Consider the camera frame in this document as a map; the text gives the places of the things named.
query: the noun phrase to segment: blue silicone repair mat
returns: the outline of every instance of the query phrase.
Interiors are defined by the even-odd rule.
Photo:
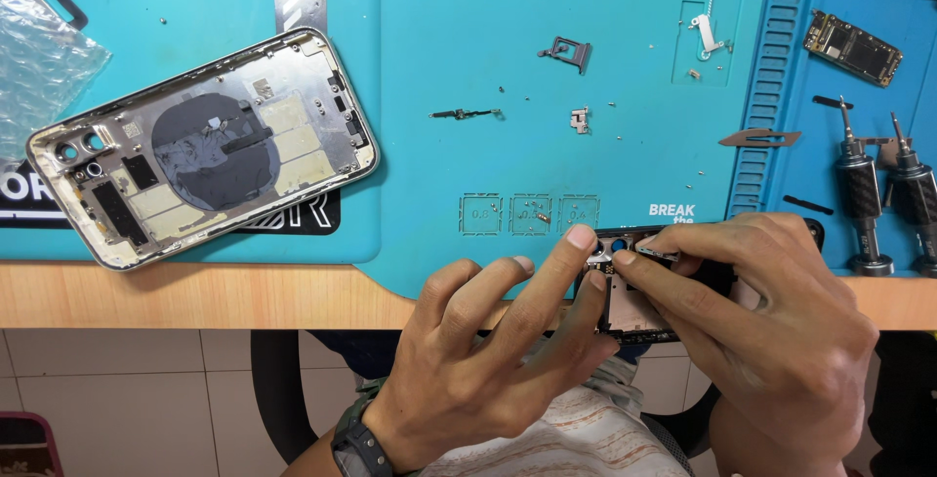
[[[415,297],[459,257],[540,262],[573,223],[723,219],[735,149],[718,141],[742,124],[763,0],[713,0],[733,51],[704,62],[707,4],[381,0],[382,243],[358,266]],[[537,56],[557,35],[591,43],[582,76]],[[428,118],[457,108],[501,115]]]
[[[904,54],[887,88],[874,86],[810,55],[801,46],[813,15],[832,14],[896,46]],[[843,137],[837,108],[813,103],[814,95],[855,104],[849,112],[856,136],[894,136],[890,111],[925,164],[937,164],[937,5],[934,0],[768,0],[762,46],[754,71],[746,125],[800,131],[793,147],[740,150],[729,215],[745,210],[786,210],[820,221],[823,255],[837,274],[858,250],[856,232],[842,216],[833,173]],[[877,157],[878,147],[867,147]],[[884,196],[885,172],[879,171]],[[784,195],[832,208],[833,215],[794,206]],[[878,221],[879,246],[895,261],[895,276],[917,276],[909,267],[921,254],[915,232],[891,207]]]
[[[275,34],[274,0],[73,1],[88,15],[84,33],[111,50],[113,57],[66,115],[178,75]],[[380,7],[380,0],[328,0],[328,33],[376,131],[381,117]],[[165,25],[160,23],[161,17],[166,19]],[[173,259],[301,263],[368,260],[380,248],[378,185],[378,177],[372,176],[341,190],[340,220],[326,221],[332,227],[338,224],[331,235],[272,235],[275,229],[267,229],[268,234],[263,235],[231,233]],[[300,216],[294,219],[293,211],[287,214],[288,221],[280,218],[278,224],[273,222],[266,228],[284,225],[294,228],[300,221],[311,222],[308,215],[302,220]],[[0,241],[3,241],[0,258],[91,259],[70,228],[0,228]]]

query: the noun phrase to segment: black chair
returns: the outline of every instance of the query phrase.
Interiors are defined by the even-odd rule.
[[[398,332],[376,332],[384,339]],[[314,332],[328,346],[328,332]],[[309,425],[306,415],[306,400],[303,397],[303,382],[299,367],[299,334],[297,331],[251,331],[250,361],[253,369],[254,394],[261,411],[267,435],[287,464],[308,449],[319,437]],[[350,365],[356,373],[365,377],[380,377],[361,372]],[[709,449],[709,414],[712,412],[720,392],[714,384],[692,408],[673,415],[642,413],[660,423],[683,450],[687,458],[693,458]]]

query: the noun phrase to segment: carbon fiber screwdriver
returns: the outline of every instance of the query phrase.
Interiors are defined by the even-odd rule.
[[[842,213],[856,228],[859,253],[849,258],[849,268],[859,274],[882,277],[895,271],[888,255],[880,254],[875,237],[875,219],[882,215],[882,198],[875,179],[875,161],[865,153],[862,141],[853,136],[846,102],[839,97],[846,139],[839,143],[842,154],[836,161],[836,181]]]
[[[909,225],[915,227],[921,239],[924,255],[920,255],[914,270],[921,275],[937,279],[937,184],[930,166],[921,164],[917,153],[908,147],[901,134],[895,113],[891,114],[897,135],[897,168],[888,174],[892,185],[892,203],[895,211]]]

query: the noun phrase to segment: wrist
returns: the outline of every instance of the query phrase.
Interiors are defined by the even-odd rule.
[[[393,420],[393,413],[388,412],[386,401],[386,397],[382,398],[382,394],[378,394],[365,408],[361,422],[381,445],[381,451],[391,463],[394,474],[422,469],[432,460],[425,462],[426,457],[419,453],[419,444],[397,427],[398,423]]]

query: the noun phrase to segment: hand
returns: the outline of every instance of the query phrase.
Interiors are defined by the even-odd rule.
[[[484,269],[462,259],[429,277],[391,375],[362,417],[395,472],[418,470],[455,448],[519,436],[618,350],[614,339],[594,334],[605,278],[593,270],[549,343],[522,363],[595,245],[595,232],[576,225],[536,274],[530,259],[517,256]],[[476,343],[501,298],[528,279],[498,326]]]
[[[615,270],[648,295],[722,392],[727,402],[719,406],[728,408],[718,408],[714,418],[743,419],[726,434],[730,443],[750,449],[762,438],[790,464],[837,466],[862,430],[864,383],[878,331],[856,310],[856,295],[826,267],[803,219],[759,213],[715,225],[673,225],[637,245],[681,252],[684,262],[674,269],[685,275],[700,258],[731,263],[763,297],[750,311],[641,255],[614,256]],[[716,448],[712,423],[710,432]]]

